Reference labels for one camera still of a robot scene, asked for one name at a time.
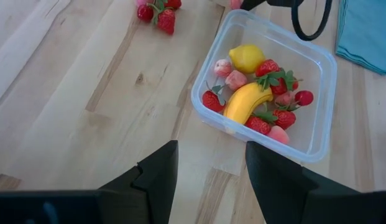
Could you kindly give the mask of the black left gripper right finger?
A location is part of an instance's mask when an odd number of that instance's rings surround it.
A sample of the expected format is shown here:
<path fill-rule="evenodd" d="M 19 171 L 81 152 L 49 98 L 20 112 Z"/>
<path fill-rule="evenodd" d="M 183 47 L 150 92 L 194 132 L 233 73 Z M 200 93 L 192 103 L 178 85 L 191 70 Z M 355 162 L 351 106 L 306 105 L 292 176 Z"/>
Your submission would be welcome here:
<path fill-rule="evenodd" d="M 246 143 L 246 165 L 267 223 L 336 223 L 335 197 L 358 191 L 257 143 Z"/>

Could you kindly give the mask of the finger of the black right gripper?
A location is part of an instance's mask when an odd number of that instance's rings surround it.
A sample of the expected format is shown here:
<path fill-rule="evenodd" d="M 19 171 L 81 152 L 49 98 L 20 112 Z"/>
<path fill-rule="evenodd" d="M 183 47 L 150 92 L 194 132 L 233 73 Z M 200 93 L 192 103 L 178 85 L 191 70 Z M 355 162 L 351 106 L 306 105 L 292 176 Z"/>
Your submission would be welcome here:
<path fill-rule="evenodd" d="M 243 0 L 241 3 L 241 9 L 250 11 L 265 1 L 266 0 Z"/>
<path fill-rule="evenodd" d="M 271 6 L 298 7 L 304 0 L 267 0 Z"/>

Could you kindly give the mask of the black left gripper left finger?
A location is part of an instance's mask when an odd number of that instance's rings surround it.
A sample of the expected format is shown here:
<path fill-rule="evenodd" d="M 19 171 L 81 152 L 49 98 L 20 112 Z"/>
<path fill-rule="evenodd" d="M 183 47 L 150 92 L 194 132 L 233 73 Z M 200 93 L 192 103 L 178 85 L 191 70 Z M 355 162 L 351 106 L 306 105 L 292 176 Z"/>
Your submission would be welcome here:
<path fill-rule="evenodd" d="M 103 185 L 103 223 L 168 223 L 178 177 L 178 141 L 171 140 Z"/>

